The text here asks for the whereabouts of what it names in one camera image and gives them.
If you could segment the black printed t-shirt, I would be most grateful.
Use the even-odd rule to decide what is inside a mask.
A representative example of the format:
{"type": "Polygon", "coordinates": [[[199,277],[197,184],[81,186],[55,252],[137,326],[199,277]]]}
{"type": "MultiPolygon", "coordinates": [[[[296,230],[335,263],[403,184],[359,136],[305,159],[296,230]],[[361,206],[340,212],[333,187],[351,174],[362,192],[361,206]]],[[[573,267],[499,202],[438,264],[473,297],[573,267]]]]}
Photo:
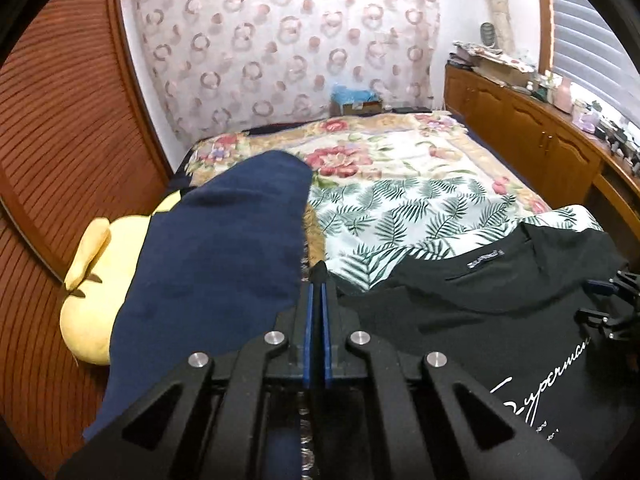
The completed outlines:
{"type": "Polygon", "coordinates": [[[439,351],[574,460],[587,479],[639,474],[639,357],[574,320],[587,280],[626,262],[608,233],[521,223],[444,260],[406,257],[368,292],[337,283],[362,327],[414,356],[439,351]]]}

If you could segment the navy folded garment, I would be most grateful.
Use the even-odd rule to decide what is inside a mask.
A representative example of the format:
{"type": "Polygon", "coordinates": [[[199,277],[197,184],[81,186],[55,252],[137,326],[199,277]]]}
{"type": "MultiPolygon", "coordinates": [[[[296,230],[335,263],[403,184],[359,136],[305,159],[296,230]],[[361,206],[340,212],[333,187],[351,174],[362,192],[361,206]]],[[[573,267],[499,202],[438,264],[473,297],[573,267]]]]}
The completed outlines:
{"type": "Polygon", "coordinates": [[[195,351],[222,356],[296,304],[312,172],[269,151],[155,216],[111,334],[110,376],[86,440],[195,351]]]}

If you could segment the wooden sideboard cabinet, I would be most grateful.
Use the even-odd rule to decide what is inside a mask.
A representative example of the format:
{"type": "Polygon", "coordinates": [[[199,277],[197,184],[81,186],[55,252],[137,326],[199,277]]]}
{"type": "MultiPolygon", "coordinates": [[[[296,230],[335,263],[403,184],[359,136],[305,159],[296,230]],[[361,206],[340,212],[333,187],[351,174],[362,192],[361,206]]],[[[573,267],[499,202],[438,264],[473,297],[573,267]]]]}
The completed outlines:
{"type": "Polygon", "coordinates": [[[585,206],[639,263],[639,178],[550,104],[448,64],[444,105],[552,208],[585,206]]]}

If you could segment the spare black gripper on sideboard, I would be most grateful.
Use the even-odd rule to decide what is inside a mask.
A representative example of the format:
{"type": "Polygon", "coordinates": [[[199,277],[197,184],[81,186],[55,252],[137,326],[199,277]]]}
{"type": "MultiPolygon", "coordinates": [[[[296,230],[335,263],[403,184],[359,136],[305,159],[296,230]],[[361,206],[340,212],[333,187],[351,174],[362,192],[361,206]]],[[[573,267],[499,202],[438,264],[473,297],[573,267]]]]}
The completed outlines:
{"type": "Polygon", "coordinates": [[[608,150],[612,156],[620,156],[626,160],[631,168],[631,174],[635,177],[639,175],[640,158],[639,149],[632,142],[625,131],[614,122],[608,120],[600,121],[600,128],[604,132],[604,140],[608,144],[608,150]]]}

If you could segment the yellow patterned folded garment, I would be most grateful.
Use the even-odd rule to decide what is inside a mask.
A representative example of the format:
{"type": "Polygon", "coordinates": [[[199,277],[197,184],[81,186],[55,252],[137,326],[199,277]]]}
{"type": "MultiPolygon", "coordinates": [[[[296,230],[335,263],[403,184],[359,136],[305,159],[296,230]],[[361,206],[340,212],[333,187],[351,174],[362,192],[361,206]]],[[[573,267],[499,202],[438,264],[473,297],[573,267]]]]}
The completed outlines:
{"type": "Polygon", "coordinates": [[[312,402],[314,390],[322,382],[322,321],[318,301],[320,286],[312,282],[312,268],[324,258],[324,235],[314,208],[306,206],[303,216],[305,234],[305,269],[306,269],[306,304],[305,328],[303,339],[303,391],[297,395],[299,414],[300,457],[302,458],[302,479],[319,477],[314,455],[314,422],[312,419],[312,402]]]}

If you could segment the yellow plush toy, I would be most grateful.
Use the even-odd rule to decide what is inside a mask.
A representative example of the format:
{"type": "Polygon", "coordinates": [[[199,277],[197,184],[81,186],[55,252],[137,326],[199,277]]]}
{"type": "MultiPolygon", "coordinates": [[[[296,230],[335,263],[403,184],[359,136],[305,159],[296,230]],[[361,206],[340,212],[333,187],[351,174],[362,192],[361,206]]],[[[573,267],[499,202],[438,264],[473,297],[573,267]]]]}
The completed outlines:
{"type": "Polygon", "coordinates": [[[169,194],[152,214],[130,214],[114,221],[100,217],[86,227],[63,281],[60,332],[75,360],[111,363],[110,343],[120,307],[137,270],[151,220],[181,200],[169,194]]]}

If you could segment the palm leaf bedsheet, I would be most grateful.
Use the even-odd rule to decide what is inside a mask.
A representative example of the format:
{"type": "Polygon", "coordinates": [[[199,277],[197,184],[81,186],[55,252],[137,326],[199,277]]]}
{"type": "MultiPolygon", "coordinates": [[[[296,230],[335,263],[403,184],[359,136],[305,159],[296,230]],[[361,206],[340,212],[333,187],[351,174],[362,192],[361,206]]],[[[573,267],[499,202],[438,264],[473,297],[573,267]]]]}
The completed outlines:
{"type": "Polygon", "coordinates": [[[521,223],[580,232],[600,224],[583,206],[550,208],[528,188],[477,176],[408,177],[338,185],[317,179],[308,203],[329,271],[357,292],[403,258],[442,260],[501,240],[521,223]]]}

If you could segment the purple plastic container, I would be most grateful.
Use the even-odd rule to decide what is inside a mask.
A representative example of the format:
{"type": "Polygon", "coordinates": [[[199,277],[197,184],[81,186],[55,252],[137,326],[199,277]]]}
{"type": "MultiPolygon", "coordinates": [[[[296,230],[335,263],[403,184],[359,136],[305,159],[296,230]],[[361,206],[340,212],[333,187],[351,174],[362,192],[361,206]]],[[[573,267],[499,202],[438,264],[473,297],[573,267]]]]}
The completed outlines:
{"type": "Polygon", "coordinates": [[[572,109],[572,124],[585,133],[593,134],[600,122],[600,113],[590,104],[575,101],[572,109]]]}

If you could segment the pink bottle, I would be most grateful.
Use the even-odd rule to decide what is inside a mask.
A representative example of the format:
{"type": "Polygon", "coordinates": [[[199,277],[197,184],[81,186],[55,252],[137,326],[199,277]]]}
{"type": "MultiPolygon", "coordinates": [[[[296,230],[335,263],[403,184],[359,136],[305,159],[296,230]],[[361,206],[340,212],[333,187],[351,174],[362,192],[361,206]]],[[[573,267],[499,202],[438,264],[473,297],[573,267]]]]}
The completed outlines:
{"type": "Polygon", "coordinates": [[[564,114],[570,114],[573,109],[571,84],[570,78],[563,76],[560,84],[554,89],[553,105],[564,114]]]}

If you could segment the cardboard box on sideboard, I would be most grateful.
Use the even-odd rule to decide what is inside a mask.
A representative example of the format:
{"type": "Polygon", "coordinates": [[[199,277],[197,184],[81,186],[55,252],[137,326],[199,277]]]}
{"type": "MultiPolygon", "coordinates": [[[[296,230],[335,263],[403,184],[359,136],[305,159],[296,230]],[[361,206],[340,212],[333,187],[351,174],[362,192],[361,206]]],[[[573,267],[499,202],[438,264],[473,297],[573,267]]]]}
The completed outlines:
{"type": "Polygon", "coordinates": [[[523,72],[518,66],[503,64],[489,58],[476,58],[473,70],[497,84],[511,87],[525,87],[533,77],[533,72],[523,72]]]}

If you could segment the grey zebra window blind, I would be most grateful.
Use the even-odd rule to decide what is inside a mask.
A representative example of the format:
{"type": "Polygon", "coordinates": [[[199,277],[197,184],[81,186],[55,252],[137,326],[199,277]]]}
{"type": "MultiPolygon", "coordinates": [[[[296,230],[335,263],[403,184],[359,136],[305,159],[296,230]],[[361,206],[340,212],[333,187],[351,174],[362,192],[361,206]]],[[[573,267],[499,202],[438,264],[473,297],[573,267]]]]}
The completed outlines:
{"type": "Polygon", "coordinates": [[[551,0],[553,70],[639,122],[639,72],[588,0],[551,0]]]}

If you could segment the floral blanket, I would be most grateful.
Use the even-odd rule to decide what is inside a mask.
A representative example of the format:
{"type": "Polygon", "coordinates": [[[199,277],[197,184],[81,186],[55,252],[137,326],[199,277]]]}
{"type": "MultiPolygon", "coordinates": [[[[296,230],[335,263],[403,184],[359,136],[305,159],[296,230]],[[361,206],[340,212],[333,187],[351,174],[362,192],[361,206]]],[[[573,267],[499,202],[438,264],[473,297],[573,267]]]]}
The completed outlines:
{"type": "Polygon", "coordinates": [[[443,110],[334,117],[275,133],[224,133],[198,141],[184,173],[198,186],[250,156],[288,152],[311,168],[319,188],[363,181],[430,180],[433,194],[463,193],[473,203],[504,198],[516,210],[542,214],[547,203],[504,162],[443,110]]]}

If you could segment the wooden louvered wardrobe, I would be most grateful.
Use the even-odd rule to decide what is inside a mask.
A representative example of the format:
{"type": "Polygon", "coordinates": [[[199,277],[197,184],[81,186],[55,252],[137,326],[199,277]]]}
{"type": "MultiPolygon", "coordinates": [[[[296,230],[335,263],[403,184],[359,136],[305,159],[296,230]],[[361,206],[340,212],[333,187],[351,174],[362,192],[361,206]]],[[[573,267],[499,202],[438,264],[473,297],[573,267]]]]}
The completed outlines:
{"type": "Polygon", "coordinates": [[[60,329],[98,217],[152,210],[170,167],[134,81],[119,0],[34,0],[1,66],[1,418],[37,474],[81,447],[106,384],[60,329]]]}

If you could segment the small round fan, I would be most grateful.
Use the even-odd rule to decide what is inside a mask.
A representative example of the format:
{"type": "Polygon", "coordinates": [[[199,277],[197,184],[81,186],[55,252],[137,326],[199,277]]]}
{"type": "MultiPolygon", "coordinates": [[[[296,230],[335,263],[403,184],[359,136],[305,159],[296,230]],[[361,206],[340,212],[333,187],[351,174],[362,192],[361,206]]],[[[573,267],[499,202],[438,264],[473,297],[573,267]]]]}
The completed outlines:
{"type": "Polygon", "coordinates": [[[498,47],[497,32],[494,24],[491,22],[484,22],[480,24],[480,40],[482,44],[488,48],[498,47]]]}

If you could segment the box with blue cloth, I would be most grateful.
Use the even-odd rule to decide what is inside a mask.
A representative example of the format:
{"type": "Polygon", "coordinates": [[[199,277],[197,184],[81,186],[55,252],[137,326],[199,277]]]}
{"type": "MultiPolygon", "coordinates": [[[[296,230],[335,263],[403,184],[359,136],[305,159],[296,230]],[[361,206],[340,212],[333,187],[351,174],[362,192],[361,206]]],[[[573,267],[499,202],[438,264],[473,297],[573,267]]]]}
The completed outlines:
{"type": "Polygon", "coordinates": [[[372,90],[334,86],[331,92],[329,113],[331,117],[369,116],[381,113],[383,102],[372,90]]]}

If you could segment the tied beige curtain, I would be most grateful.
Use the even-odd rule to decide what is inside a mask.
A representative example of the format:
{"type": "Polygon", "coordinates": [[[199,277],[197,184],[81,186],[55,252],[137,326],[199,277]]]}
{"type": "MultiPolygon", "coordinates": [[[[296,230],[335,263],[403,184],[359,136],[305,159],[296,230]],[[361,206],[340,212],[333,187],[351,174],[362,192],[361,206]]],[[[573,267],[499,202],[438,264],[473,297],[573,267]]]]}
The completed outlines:
{"type": "Polygon", "coordinates": [[[499,48],[507,55],[514,55],[515,42],[509,0],[488,0],[488,6],[492,24],[495,26],[499,48]]]}

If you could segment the circle patterned curtain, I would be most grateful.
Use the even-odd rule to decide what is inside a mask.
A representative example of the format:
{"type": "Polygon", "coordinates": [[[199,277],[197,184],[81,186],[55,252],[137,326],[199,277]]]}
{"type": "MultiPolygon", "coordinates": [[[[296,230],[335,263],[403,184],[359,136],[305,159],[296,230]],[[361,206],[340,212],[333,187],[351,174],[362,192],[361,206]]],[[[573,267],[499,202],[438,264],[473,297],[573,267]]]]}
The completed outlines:
{"type": "Polygon", "coordinates": [[[356,91],[433,103],[437,0],[122,0],[183,145],[329,115],[356,91]]]}

